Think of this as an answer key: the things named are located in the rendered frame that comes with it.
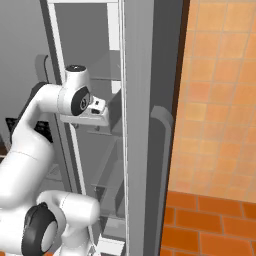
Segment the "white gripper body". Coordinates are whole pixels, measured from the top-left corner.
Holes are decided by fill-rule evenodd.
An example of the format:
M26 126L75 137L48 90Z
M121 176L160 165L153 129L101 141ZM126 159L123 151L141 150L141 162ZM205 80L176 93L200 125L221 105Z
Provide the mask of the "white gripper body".
M105 127L109 125L109 111L108 108L105 107L102 114L87 114L83 112L79 116L61 115L60 119L64 123Z

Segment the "grey closed fridge door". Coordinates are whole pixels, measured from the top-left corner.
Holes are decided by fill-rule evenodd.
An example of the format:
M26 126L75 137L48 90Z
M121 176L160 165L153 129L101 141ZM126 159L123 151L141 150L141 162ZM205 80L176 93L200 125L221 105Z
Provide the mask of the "grey closed fridge door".
M47 18L45 0L0 0L0 136L6 146L6 120L19 115L31 88L43 80L35 68L38 55L48 57L47 80L60 82L56 54L48 45Z

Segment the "black rectangular panel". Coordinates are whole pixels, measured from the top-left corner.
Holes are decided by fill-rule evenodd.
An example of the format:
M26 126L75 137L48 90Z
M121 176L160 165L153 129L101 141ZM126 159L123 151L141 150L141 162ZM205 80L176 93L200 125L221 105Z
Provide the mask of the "black rectangular panel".
M13 133L15 125L17 123L16 118L6 118L5 119L7 127L10 133ZM38 121L34 130L44 136L50 143L53 142L49 123L46 121Z

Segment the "grey open fridge door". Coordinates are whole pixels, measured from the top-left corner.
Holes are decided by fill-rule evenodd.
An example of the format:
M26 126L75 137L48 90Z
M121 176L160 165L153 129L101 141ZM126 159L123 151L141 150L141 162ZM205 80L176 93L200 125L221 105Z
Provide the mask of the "grey open fridge door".
M154 106L172 116L168 180L190 0L119 0L127 256L152 256Z

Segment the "grey fridge door shelf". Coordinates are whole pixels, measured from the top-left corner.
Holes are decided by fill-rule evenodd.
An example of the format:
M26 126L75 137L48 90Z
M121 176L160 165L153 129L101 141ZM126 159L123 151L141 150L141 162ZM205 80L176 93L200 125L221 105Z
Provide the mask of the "grey fridge door shelf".
M120 81L120 52L109 50L88 70L92 79Z
M123 218L124 214L118 213L124 199L123 161L117 160L101 167L96 172L91 185L100 202L101 215Z
M88 133L121 136L122 135L122 100L121 91L118 91L107 104L109 110L109 125L100 126L100 131L96 131L96 126L90 126Z

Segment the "grey fridge cabinet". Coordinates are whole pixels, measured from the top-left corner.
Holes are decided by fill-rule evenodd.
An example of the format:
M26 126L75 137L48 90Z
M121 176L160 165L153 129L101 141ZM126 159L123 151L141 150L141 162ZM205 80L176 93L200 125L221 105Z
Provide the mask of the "grey fridge cabinet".
M78 64L88 70L109 50L120 52L119 0L45 1L48 11L45 28L50 32L49 47L56 54L59 84L66 78L67 66ZM118 91L121 91L123 100L122 69L120 81L92 79L90 73L89 78L93 100L84 111L87 114L102 114ZM69 152L74 155L78 187L84 195L98 201L91 183L101 167L117 160L123 161L123 125L121 136L88 133L87 129L92 125L79 124L78 129L72 123L64 123L64 126L68 129L66 137L70 139ZM104 217L100 208L98 220L88 228L101 256L126 256L125 188L118 213L123 213L124 217Z

